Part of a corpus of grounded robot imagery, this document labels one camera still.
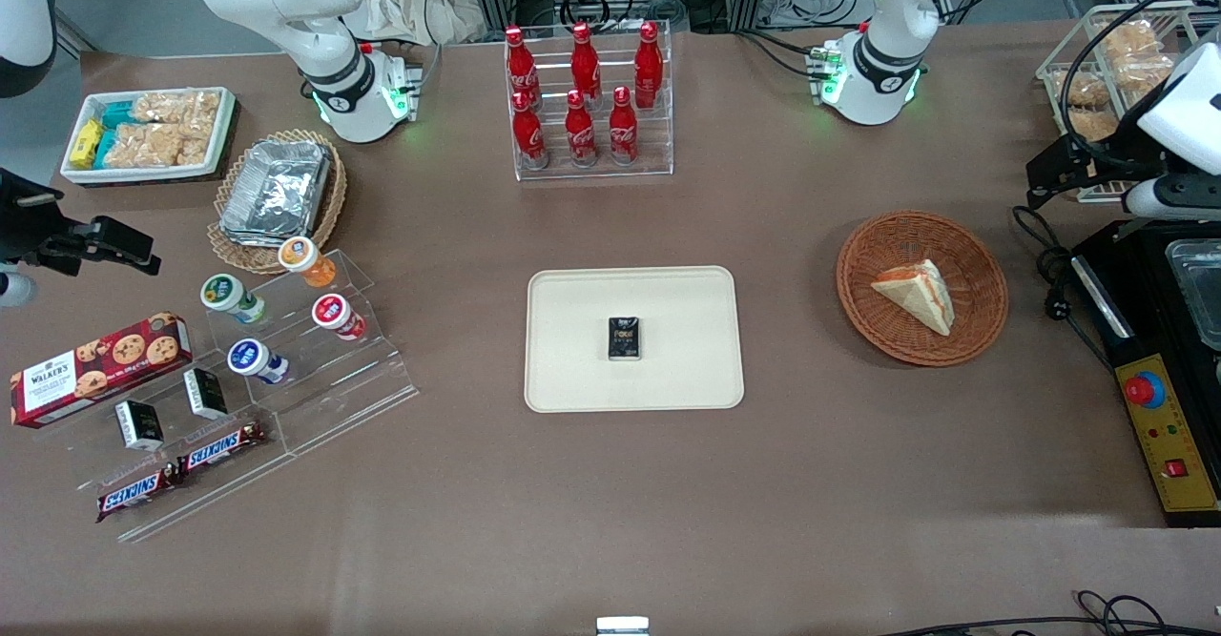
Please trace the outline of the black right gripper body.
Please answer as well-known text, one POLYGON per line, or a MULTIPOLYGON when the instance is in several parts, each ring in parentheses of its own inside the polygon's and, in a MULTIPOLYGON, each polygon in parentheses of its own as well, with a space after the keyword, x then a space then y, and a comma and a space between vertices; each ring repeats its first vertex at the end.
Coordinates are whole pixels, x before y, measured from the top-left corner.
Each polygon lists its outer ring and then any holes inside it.
POLYGON ((27 262, 53 271, 72 271, 73 262, 63 255, 46 255, 44 242, 70 236, 73 219, 59 208, 63 194, 35 184, 9 170, 1 171, 1 261, 4 265, 27 262))

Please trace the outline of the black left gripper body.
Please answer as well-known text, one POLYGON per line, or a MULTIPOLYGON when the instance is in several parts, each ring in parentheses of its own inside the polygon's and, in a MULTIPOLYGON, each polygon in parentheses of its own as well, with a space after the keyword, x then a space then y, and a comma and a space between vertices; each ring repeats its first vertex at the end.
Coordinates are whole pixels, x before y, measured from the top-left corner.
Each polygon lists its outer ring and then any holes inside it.
POLYGON ((1087 142, 1094 181, 1155 179, 1168 172, 1165 148, 1138 127, 1138 120, 1154 110, 1164 93, 1149 92, 1120 118, 1114 133, 1100 142, 1087 142))

